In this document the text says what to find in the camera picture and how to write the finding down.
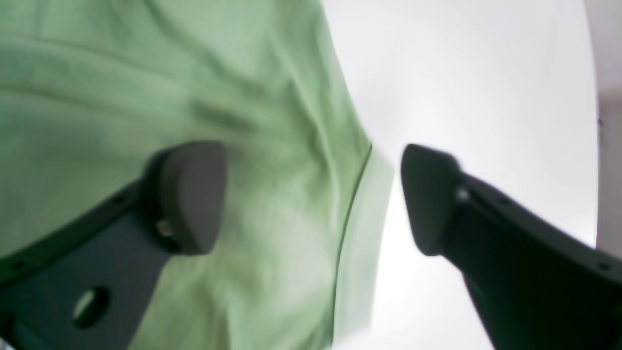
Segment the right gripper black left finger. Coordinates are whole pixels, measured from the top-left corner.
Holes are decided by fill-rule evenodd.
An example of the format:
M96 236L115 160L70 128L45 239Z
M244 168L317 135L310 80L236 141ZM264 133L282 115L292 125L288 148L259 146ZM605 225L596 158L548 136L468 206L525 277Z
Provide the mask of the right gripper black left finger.
M1 260L1 339L16 350L125 350L169 259L213 250L226 189L222 142L156 153L140 179Z

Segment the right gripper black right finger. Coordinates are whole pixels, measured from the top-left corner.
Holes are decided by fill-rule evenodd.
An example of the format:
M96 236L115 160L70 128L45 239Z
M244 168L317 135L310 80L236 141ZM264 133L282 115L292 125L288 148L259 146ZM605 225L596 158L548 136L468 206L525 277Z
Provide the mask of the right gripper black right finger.
M496 350L619 350L621 261L551 226L451 155L400 165L418 250L455 266Z

